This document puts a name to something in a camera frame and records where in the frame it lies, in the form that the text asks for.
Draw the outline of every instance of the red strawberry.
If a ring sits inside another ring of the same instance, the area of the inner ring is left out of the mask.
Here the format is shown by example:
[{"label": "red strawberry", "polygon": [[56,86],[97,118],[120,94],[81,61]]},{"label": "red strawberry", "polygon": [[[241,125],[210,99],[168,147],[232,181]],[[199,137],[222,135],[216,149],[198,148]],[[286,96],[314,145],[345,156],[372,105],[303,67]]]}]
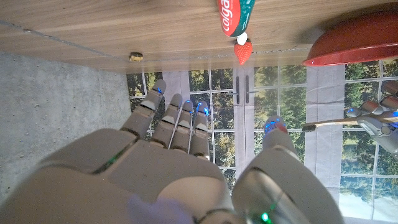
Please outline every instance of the red strawberry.
[{"label": "red strawberry", "polygon": [[251,42],[246,42],[244,45],[236,43],[234,46],[234,52],[236,56],[238,56],[239,63],[241,65],[243,65],[249,59],[252,51],[253,45]]}]

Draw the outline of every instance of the toothpaste tube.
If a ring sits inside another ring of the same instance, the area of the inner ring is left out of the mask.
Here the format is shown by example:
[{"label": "toothpaste tube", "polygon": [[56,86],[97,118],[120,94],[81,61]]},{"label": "toothpaste tube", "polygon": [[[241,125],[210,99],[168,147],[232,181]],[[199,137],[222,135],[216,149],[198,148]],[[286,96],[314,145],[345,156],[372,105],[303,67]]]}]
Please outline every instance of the toothpaste tube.
[{"label": "toothpaste tube", "polygon": [[217,0],[221,27],[228,37],[238,37],[246,30],[254,0]]}]

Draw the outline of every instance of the concrete wall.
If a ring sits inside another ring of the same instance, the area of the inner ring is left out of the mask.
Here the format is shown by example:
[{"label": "concrete wall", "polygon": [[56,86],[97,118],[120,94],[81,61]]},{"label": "concrete wall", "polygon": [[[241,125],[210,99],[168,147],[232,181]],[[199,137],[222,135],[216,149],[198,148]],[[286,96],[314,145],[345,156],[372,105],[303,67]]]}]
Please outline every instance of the concrete wall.
[{"label": "concrete wall", "polygon": [[46,155],[129,115],[125,74],[0,52],[0,203]]}]

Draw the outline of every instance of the robotic hand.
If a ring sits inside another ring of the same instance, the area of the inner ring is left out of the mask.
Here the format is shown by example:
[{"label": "robotic hand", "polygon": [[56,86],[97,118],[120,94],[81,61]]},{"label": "robotic hand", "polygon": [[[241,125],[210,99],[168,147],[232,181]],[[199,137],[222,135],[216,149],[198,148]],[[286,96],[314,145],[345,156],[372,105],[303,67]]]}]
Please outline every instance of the robotic hand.
[{"label": "robotic hand", "polygon": [[388,81],[383,90],[391,95],[380,103],[365,101],[360,108],[349,109],[347,116],[357,117],[358,124],[398,161],[398,123],[385,120],[386,115],[398,116],[398,82]]},{"label": "robotic hand", "polygon": [[194,111],[174,95],[142,140],[165,87],[158,80],[119,131],[93,132],[40,162],[1,205],[0,223],[343,223],[278,116],[268,119],[263,151],[232,198],[208,161],[204,101]]}]

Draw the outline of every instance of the plastic bowl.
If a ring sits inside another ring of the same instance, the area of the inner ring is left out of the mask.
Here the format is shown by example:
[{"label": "plastic bowl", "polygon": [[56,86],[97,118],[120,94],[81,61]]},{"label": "plastic bowl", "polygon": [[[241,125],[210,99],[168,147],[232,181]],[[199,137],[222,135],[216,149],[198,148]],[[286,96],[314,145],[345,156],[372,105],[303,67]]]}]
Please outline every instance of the plastic bowl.
[{"label": "plastic bowl", "polygon": [[326,31],[305,66],[340,65],[398,57],[398,11],[366,14]]}]

